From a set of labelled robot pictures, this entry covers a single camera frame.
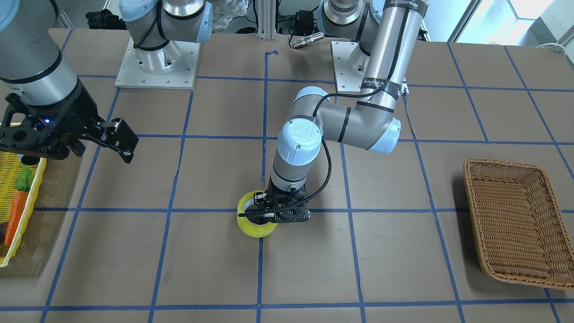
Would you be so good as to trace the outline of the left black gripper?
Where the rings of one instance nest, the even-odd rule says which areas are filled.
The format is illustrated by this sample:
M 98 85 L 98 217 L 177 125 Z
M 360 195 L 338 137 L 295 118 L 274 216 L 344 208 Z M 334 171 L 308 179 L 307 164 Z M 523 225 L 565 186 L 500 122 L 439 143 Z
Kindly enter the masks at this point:
M 246 218 L 248 221 L 253 221 L 253 223 L 296 223 L 310 219 L 311 214 L 307 209 L 307 204 L 304 202 L 296 205 L 297 202 L 308 198 L 305 185 L 296 191 L 291 189 L 288 192 L 283 192 L 283 190 L 280 190 L 270 182 L 265 194 L 265 197 L 254 200 L 255 205 L 260 210 L 238 210 L 238 217 Z M 286 206 L 289 208 L 277 212 L 271 211 Z

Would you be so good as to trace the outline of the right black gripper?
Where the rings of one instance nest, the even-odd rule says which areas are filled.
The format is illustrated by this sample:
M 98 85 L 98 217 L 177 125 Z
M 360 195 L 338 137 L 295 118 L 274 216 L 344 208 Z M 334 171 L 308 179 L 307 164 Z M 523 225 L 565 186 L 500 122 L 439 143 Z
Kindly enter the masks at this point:
M 126 164 L 133 160 L 137 135 L 123 118 L 105 122 L 80 80 L 68 96 L 55 104 L 25 104 L 22 96 L 14 92 L 5 100 L 8 106 L 0 138 L 4 152 L 53 160 L 63 160 L 70 152 L 82 156 L 82 133 L 96 130 L 98 145 L 118 153 Z

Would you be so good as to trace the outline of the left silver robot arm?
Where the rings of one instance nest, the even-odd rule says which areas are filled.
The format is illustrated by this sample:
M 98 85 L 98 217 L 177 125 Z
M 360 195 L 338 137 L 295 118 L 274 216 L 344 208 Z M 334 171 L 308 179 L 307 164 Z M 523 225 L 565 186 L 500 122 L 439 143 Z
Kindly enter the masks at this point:
M 328 180 L 308 195 L 305 181 L 326 142 L 336 141 L 374 153 L 390 153 L 400 136 L 394 117 L 400 84 L 428 10 L 426 0 L 323 0 L 317 26 L 326 35 L 356 41 L 367 57 L 361 68 L 356 105 L 332 102 L 327 94 L 305 87 L 291 105 L 275 151 L 268 188 L 250 200 L 258 211 L 242 212 L 248 223 L 294 223 L 310 218 L 307 202 L 317 197 Z

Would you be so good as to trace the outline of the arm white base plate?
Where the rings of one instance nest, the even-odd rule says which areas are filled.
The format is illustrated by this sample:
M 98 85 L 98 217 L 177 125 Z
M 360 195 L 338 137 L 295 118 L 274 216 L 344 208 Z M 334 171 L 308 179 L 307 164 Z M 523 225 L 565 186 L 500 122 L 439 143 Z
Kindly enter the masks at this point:
M 156 51 L 135 49 L 133 45 L 130 39 L 115 86 L 179 90 L 194 88 L 200 44 L 171 41 Z
M 343 94 L 359 94 L 365 71 L 370 57 L 365 55 L 358 42 L 331 42 L 331 53 L 333 57 L 334 74 L 337 86 L 337 92 Z M 369 81 L 366 88 L 373 90 L 380 89 L 383 80 Z M 389 81 L 385 91 L 391 95 L 403 96 L 408 93 L 406 79 L 401 84 Z

